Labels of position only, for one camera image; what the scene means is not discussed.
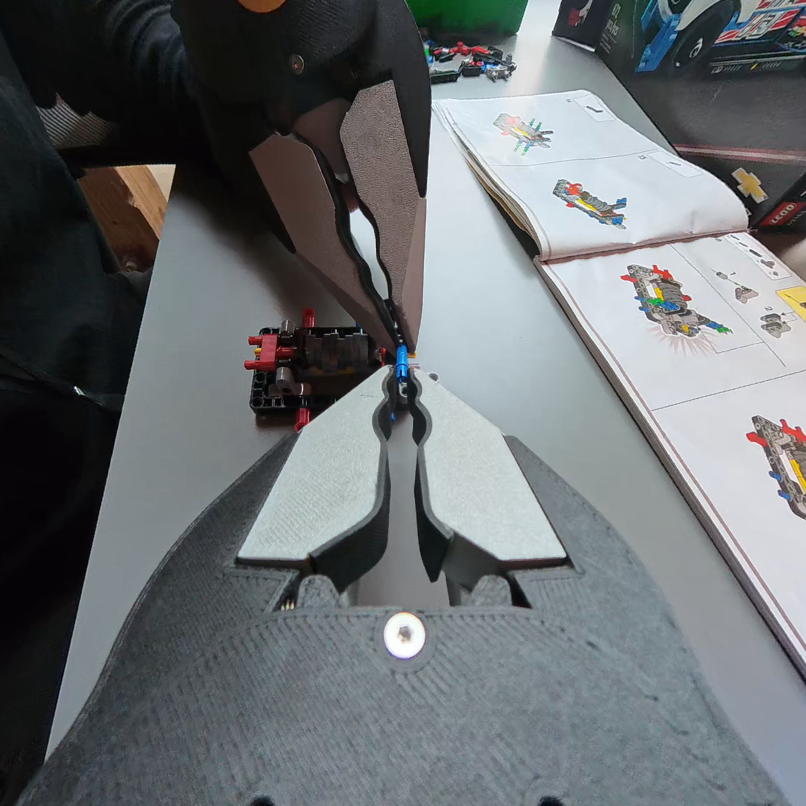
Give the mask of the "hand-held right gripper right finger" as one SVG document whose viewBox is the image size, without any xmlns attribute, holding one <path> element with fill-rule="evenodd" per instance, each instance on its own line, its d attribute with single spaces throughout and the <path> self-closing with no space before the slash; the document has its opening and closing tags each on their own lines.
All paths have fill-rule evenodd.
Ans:
<svg viewBox="0 0 806 806">
<path fill-rule="evenodd" d="M 503 433 L 424 371 L 409 372 L 418 544 L 430 580 L 564 565 L 568 553 Z"/>
</svg>

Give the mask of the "black lego set box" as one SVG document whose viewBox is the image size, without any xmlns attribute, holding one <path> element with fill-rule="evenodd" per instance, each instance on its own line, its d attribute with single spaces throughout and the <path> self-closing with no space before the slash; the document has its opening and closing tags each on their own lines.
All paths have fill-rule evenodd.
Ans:
<svg viewBox="0 0 806 806">
<path fill-rule="evenodd" d="M 804 233 L 804 1 L 566 1 L 553 35 L 592 48 L 752 228 Z"/>
</svg>

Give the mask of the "person's left forearm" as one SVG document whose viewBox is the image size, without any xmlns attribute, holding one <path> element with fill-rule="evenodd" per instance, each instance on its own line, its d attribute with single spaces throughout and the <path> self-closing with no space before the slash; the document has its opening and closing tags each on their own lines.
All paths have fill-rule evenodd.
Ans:
<svg viewBox="0 0 806 806">
<path fill-rule="evenodd" d="M 35 111 L 63 102 L 110 133 L 94 146 L 174 161 L 204 144 L 173 2 L 1 2 L 2 67 Z"/>
</svg>

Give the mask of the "green object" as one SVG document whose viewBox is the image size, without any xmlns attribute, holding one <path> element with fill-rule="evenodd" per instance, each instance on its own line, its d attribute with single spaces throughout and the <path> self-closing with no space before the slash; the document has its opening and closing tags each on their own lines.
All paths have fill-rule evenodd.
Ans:
<svg viewBox="0 0 806 806">
<path fill-rule="evenodd" d="M 527 1 L 408 1 L 419 28 L 462 38 L 518 33 Z"/>
</svg>

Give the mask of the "lego instruction booklet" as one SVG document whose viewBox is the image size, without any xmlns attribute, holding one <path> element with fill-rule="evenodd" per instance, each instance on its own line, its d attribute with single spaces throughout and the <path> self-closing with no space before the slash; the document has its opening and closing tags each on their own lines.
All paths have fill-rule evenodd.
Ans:
<svg viewBox="0 0 806 806">
<path fill-rule="evenodd" d="M 586 89 L 433 107 L 804 672 L 804 281 L 720 180 Z"/>
</svg>

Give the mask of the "wooden furniture frame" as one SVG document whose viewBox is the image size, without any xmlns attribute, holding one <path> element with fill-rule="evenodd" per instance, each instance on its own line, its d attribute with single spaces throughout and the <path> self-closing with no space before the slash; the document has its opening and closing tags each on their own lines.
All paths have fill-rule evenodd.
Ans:
<svg viewBox="0 0 806 806">
<path fill-rule="evenodd" d="M 154 265 L 175 171 L 175 165 L 96 167 L 78 181 L 123 271 Z"/>
</svg>

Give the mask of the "person's torso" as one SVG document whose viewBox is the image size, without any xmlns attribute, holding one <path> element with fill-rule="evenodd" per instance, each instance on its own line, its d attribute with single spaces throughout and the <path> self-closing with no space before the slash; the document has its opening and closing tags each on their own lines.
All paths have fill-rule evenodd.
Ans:
<svg viewBox="0 0 806 806">
<path fill-rule="evenodd" d="M 43 761 L 144 298 L 2 39 L 2 804 Z"/>
</svg>

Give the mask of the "black frame lego model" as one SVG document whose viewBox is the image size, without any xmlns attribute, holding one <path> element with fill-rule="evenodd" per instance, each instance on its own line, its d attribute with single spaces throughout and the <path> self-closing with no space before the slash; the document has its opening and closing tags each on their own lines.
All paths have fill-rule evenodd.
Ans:
<svg viewBox="0 0 806 806">
<path fill-rule="evenodd" d="M 301 324 L 285 319 L 248 338 L 254 357 L 244 363 L 251 373 L 249 404 L 257 417 L 294 414 L 295 429 L 344 398 L 377 370 L 391 367 L 397 384 L 394 412 L 408 409 L 407 382 L 398 383 L 396 350 L 387 350 L 358 324 L 318 326 L 315 312 L 303 310 Z M 408 353 L 408 379 L 419 368 Z"/>
</svg>

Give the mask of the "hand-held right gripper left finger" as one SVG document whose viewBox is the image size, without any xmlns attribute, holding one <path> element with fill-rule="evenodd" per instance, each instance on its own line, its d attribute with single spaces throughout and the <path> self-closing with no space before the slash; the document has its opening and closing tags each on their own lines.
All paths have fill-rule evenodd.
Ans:
<svg viewBox="0 0 806 806">
<path fill-rule="evenodd" d="M 375 371 L 303 427 L 236 558 L 348 589 L 388 543 L 392 368 Z"/>
</svg>

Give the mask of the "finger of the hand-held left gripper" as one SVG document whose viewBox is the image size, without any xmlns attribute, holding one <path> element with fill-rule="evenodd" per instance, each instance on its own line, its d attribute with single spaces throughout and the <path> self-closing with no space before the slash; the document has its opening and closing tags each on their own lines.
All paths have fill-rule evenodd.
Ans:
<svg viewBox="0 0 806 806">
<path fill-rule="evenodd" d="M 393 320 L 356 249 L 347 204 L 322 154 L 294 136 L 272 134 L 250 156 L 297 255 L 380 346 L 394 351 Z"/>
<path fill-rule="evenodd" d="M 377 233 L 377 258 L 388 277 L 398 330 L 414 353 L 422 314 L 427 199 L 418 189 L 393 81 L 358 92 L 339 138 Z"/>
</svg>

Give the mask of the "pile of lego pieces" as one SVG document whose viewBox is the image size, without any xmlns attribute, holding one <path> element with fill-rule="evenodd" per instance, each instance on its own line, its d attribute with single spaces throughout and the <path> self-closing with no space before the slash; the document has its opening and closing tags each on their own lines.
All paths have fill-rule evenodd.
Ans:
<svg viewBox="0 0 806 806">
<path fill-rule="evenodd" d="M 492 82 L 508 81 L 517 69 L 513 55 L 493 45 L 468 45 L 463 41 L 443 45 L 428 39 L 423 49 L 433 86 L 478 76 L 487 76 Z"/>
</svg>

